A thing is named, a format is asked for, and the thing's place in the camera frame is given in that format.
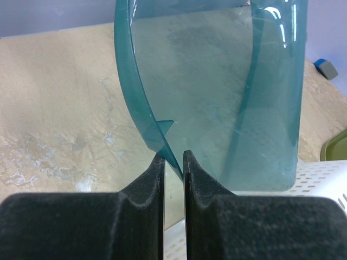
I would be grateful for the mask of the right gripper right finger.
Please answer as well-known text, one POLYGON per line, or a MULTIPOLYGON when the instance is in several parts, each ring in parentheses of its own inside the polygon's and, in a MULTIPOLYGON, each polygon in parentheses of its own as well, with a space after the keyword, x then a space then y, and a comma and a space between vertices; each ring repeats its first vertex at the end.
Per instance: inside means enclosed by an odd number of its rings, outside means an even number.
POLYGON ((237 196, 183 155, 188 259, 346 259, 346 215, 321 197, 237 196))

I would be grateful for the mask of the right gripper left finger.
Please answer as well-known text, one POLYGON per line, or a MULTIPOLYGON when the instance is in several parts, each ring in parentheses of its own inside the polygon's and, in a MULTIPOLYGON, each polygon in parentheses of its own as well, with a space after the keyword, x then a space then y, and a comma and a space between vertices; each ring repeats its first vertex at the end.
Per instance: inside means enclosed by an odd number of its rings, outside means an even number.
POLYGON ((119 192, 17 193, 1 203, 1 259, 162 259, 165 160, 119 192))

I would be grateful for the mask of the white perforated plastic basket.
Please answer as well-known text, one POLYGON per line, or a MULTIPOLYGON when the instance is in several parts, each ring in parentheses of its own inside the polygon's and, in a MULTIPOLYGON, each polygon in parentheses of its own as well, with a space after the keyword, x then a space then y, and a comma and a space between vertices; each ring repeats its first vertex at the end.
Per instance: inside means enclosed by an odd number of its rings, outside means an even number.
MULTIPOLYGON (((346 161, 299 161, 294 186, 285 192, 236 192, 239 196, 324 197, 346 211, 346 161)), ((164 259, 186 259, 185 220, 164 232, 164 259)))

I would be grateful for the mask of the olive green plastic tub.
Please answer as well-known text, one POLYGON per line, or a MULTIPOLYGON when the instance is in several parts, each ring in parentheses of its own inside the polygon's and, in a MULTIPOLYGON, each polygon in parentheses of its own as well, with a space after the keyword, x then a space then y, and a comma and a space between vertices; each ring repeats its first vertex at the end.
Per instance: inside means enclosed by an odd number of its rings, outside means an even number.
POLYGON ((346 148, 347 129, 326 141, 320 152, 321 161, 336 161, 347 159, 346 148))

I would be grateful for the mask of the teal transparent basket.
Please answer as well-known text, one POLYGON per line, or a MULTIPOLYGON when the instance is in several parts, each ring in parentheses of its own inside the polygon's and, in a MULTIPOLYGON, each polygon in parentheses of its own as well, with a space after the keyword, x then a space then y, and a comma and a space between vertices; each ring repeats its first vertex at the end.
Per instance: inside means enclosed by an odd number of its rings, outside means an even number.
POLYGON ((295 183, 307 1, 117 1, 121 90, 147 147, 231 191, 295 183))

